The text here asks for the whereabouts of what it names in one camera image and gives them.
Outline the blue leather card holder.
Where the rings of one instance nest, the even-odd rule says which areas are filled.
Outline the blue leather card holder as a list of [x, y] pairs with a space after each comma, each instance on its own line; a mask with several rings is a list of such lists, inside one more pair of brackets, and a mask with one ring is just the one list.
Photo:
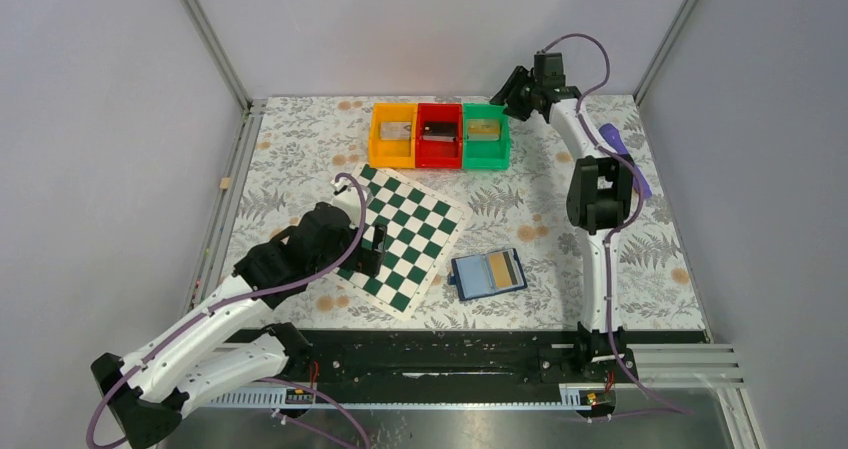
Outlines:
[[512, 249], [515, 252], [516, 263], [520, 270], [520, 274], [524, 280], [524, 286], [519, 289], [499, 293], [495, 293], [493, 291], [491, 276], [489, 273], [488, 265], [484, 260], [484, 256], [489, 253], [505, 249], [492, 251], [486, 254], [458, 257], [451, 260], [452, 273], [449, 278], [449, 284], [457, 288], [457, 293], [460, 301], [466, 302], [475, 299], [493, 297], [500, 294], [523, 290], [528, 287], [525, 271], [518, 257], [516, 249], [508, 249]]

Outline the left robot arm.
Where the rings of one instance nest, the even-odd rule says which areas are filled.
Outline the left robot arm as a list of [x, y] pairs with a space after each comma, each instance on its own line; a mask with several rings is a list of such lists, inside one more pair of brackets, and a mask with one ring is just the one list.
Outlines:
[[341, 208], [319, 202], [299, 224], [256, 245], [198, 307], [146, 346], [91, 365], [104, 401], [132, 448], [166, 439], [183, 419], [212, 399], [273, 376], [314, 376], [311, 343], [290, 323], [271, 324], [241, 348], [213, 351], [256, 317], [264, 317], [308, 284], [341, 268], [379, 273], [383, 223], [354, 223]]

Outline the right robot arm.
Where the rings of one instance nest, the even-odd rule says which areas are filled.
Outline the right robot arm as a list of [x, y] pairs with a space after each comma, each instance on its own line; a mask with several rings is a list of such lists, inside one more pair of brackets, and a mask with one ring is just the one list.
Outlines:
[[616, 303], [617, 249], [631, 211], [632, 159], [603, 139], [582, 94], [567, 85], [559, 53], [538, 52], [532, 68], [517, 66], [490, 102], [517, 120], [542, 115], [574, 159], [566, 212], [581, 251], [584, 298], [573, 360], [581, 371], [608, 370], [624, 347]]

